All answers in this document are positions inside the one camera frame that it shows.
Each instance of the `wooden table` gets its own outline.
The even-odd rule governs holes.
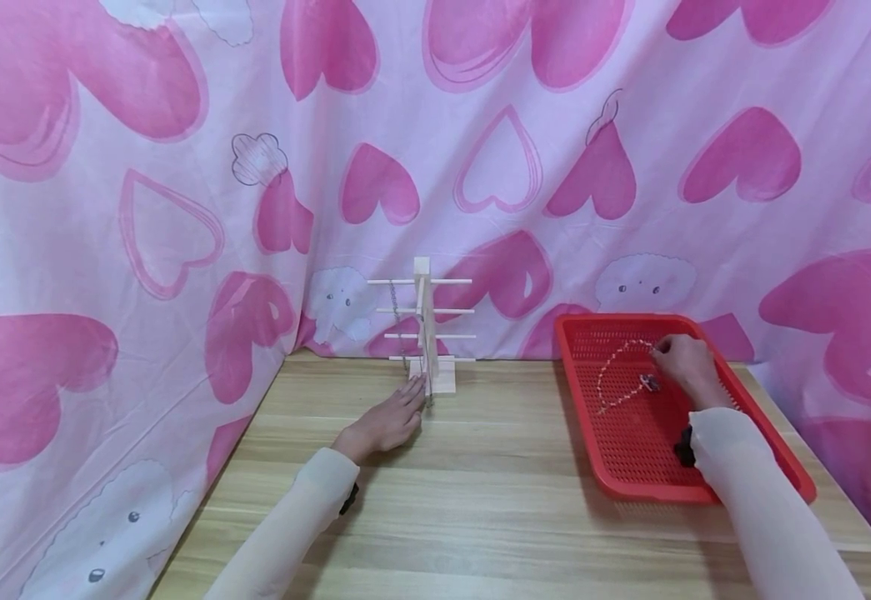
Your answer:
[[[812,474],[813,510],[871,600],[871,528],[737,372]],[[152,599],[201,598],[303,463],[403,379],[396,362],[291,356]],[[613,503],[574,419],[560,364],[459,365],[457,396],[437,400],[411,448],[362,469],[357,505],[317,539],[288,597],[756,598],[723,509]]]

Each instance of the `red plastic basket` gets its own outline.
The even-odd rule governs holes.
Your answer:
[[[633,340],[655,345],[669,334],[687,333],[713,348],[718,375],[737,409],[749,415],[762,431],[778,465],[801,497],[806,502],[815,499],[815,484],[805,467],[694,321],[675,315],[563,315],[556,320],[555,330],[588,460],[595,479],[611,498],[719,502],[698,469],[682,467],[673,450],[688,426],[688,397],[677,384],[658,373],[642,343],[625,347]],[[613,354],[616,357],[605,367]],[[601,399],[597,391],[599,374]],[[642,387],[625,402],[602,410],[607,403],[635,390],[642,374],[654,375],[661,388],[650,392]]]

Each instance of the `bead necklace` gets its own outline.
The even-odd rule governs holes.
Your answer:
[[[598,379],[595,380],[595,393],[598,394],[598,403],[600,406],[600,409],[598,410],[599,415],[604,415],[605,411],[612,408],[613,406],[618,406],[619,404],[626,402],[626,400],[635,398],[636,394],[638,392],[641,392],[643,389],[649,390],[651,393],[655,393],[660,389],[660,386],[658,385],[658,379],[655,377],[655,375],[653,375],[652,373],[644,373],[638,375],[638,387],[636,387],[631,392],[625,393],[623,396],[618,397],[612,400],[612,402],[607,403],[606,400],[602,397],[602,378],[605,377],[605,372],[608,371],[608,368],[612,364],[612,361],[616,359],[620,353],[624,353],[626,349],[629,349],[629,347],[633,345],[643,346],[648,348],[649,350],[655,348],[654,343],[646,342],[645,340],[629,340],[628,342],[625,342],[623,346],[617,349],[616,352],[613,352],[612,355],[609,356],[609,359],[605,361],[605,365],[602,366],[602,370],[598,372]]]

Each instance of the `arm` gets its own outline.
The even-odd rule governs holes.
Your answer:
[[[732,519],[764,600],[863,600],[818,518],[778,468],[755,423],[732,408],[692,412],[695,466]]]
[[[222,570],[206,600],[281,598],[315,537],[338,517],[358,466],[329,448],[305,463],[288,493]]]
[[[338,517],[358,465],[402,446],[422,423],[424,378],[412,379],[348,425],[302,467],[288,493],[222,569],[206,600],[278,600],[315,537]]]

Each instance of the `white sleeve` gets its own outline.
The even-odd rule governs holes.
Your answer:
[[[728,510],[759,597],[863,600],[752,419],[731,408],[710,408],[692,412],[688,420],[695,467]]]
[[[206,600],[278,600],[315,537],[338,517],[358,466],[330,448],[315,453],[281,501],[222,569]]]

